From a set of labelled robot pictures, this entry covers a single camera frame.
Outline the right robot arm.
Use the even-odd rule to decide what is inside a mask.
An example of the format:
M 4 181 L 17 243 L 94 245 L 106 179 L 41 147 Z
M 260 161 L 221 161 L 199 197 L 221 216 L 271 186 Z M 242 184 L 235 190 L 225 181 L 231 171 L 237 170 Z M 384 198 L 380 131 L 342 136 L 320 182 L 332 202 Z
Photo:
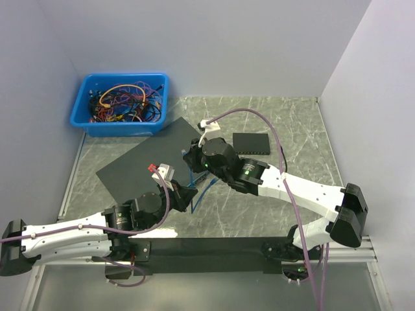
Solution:
M 330 242 L 348 248 L 362 244 L 368 206 L 358 185 L 324 185 L 282 172 L 268 163 L 239 157 L 223 138 L 210 139 L 203 145 L 193 140 L 183 160 L 192 172 L 207 171 L 237 192 L 292 203 L 297 226 L 287 237 L 285 251 L 294 259 Z M 300 207 L 320 218 L 303 224 Z

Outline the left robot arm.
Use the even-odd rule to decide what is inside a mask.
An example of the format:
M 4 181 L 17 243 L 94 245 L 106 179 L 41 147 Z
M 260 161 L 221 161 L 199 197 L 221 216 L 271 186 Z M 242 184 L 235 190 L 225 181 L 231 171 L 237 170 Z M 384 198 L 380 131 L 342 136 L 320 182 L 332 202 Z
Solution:
M 159 190 L 77 220 L 49 225 L 9 222 L 1 237 L 1 276 L 20 275 L 59 259 L 127 258 L 130 236 L 155 230 L 171 210 L 186 211 L 198 193 L 176 182 Z

